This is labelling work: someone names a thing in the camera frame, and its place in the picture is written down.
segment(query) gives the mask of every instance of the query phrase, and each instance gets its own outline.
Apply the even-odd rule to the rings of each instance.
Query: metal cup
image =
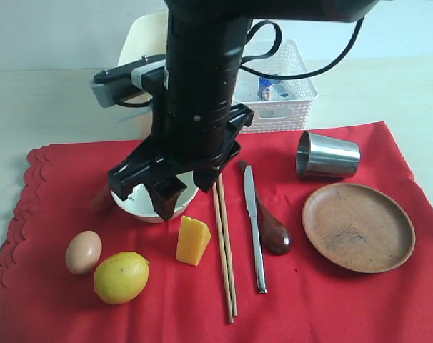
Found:
[[[297,147],[296,171],[301,178],[352,177],[360,159],[358,144],[305,131]]]

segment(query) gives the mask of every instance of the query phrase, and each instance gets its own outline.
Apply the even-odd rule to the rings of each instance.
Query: white wall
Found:
[[[131,23],[161,8],[162,0],[0,0],[0,71],[114,66]],[[282,27],[304,59],[322,60],[342,50],[353,24]],[[433,55],[433,0],[380,2],[349,58],[419,55]]]

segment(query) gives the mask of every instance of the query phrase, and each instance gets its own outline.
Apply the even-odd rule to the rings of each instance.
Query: scalloped edge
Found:
[[[32,216],[29,211],[30,202],[38,199],[37,191],[41,184],[46,181],[42,169],[51,159],[50,148],[51,146],[48,145],[33,149],[26,156],[30,167],[24,172],[25,186],[21,190],[20,200],[13,209],[13,218],[8,225],[6,240],[0,248],[0,300],[7,289],[7,285],[4,283],[4,274],[16,264],[15,250],[27,238],[27,235],[24,234],[24,227],[27,227],[28,219]]]

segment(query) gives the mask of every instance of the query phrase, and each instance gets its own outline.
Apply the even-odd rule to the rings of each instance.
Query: chopsticks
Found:
[[[223,176],[218,176],[213,185],[216,225],[218,227],[219,253],[222,259],[224,291],[228,306],[229,322],[234,322],[237,317],[236,287],[234,283],[234,270],[232,266],[231,240],[229,238],[228,217],[226,202],[224,199]]]

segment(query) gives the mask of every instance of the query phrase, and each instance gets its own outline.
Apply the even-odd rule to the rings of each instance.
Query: cheese wedge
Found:
[[[207,224],[186,216],[181,218],[179,243],[175,259],[197,266],[210,242],[211,234]]]

